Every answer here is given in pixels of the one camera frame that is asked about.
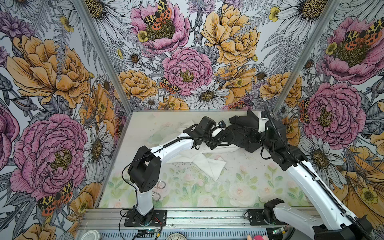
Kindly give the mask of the white cloth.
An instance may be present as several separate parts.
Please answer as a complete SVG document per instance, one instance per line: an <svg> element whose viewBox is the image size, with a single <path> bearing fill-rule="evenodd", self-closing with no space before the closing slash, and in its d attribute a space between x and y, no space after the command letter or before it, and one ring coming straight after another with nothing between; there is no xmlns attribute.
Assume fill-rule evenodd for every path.
<svg viewBox="0 0 384 240"><path fill-rule="evenodd" d="M227 147L218 146L213 150L207 144L203 143L197 150L193 146L194 141L191 139L177 141L172 144L168 141L170 146L165 144L151 148L151 153L159 157L162 163L190 163L198 167L199 170L204 172L214 181L217 181L221 175L226 162L222 157L217 159L210 159L207 154L227 154L235 152L239 149L236 145Z"/></svg>

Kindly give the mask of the black cloth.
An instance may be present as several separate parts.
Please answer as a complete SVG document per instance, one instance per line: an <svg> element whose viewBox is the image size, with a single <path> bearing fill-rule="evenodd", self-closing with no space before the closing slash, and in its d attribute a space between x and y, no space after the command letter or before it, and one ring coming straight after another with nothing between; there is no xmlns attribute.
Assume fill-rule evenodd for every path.
<svg viewBox="0 0 384 240"><path fill-rule="evenodd" d="M251 111L247 110L246 116L234 116L229 118L230 125L217 134L220 141L231 142L247 152L253 153L261 148L261 134L259 133L259 118Z"/></svg>

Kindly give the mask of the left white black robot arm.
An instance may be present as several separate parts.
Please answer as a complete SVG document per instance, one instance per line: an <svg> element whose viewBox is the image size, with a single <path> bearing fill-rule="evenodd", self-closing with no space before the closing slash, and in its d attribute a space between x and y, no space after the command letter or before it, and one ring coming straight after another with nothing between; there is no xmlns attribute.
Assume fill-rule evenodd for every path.
<svg viewBox="0 0 384 240"><path fill-rule="evenodd" d="M191 149L199 149L205 143L210 149L228 147L235 141L235 134L223 121L218 124L209 117L203 117L199 124L183 130L175 139L154 147L142 146L138 149L133 161L122 174L130 177L127 184L135 188L136 204L126 213L124 226L149 226L157 221L159 226L165 222L159 220L152 200L152 189L159 181L162 163L166 163L179 153Z"/></svg>

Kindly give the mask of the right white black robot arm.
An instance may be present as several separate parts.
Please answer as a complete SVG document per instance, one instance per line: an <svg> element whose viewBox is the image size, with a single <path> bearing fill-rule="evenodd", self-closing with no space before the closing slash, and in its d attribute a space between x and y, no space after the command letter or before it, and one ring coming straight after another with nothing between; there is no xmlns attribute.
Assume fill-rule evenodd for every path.
<svg viewBox="0 0 384 240"><path fill-rule="evenodd" d="M258 128L262 150L266 150L296 182L320 216L315 218L292 209L281 199L273 199L265 203L265 221L286 223L312 240L370 240L373 226L367 217L357 217L335 196L307 156L298 147L288 144L285 128L265 107Z"/></svg>

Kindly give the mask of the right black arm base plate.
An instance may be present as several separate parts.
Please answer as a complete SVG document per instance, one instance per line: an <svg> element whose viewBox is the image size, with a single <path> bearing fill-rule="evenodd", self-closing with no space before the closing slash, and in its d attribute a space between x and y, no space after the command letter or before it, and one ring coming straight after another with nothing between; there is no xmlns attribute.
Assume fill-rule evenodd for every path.
<svg viewBox="0 0 384 240"><path fill-rule="evenodd" d="M251 226L285 226L286 223L278 220L267 220L264 209L248 209L244 218L249 221Z"/></svg>

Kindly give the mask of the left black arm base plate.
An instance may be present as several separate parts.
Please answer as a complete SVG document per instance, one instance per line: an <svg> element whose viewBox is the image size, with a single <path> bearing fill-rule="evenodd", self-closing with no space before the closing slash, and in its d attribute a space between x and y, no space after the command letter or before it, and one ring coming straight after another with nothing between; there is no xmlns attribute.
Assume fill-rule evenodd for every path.
<svg viewBox="0 0 384 240"><path fill-rule="evenodd" d="M125 227L164 227L167 222L167 210L152 209L145 216L137 210L128 211L125 215Z"/></svg>

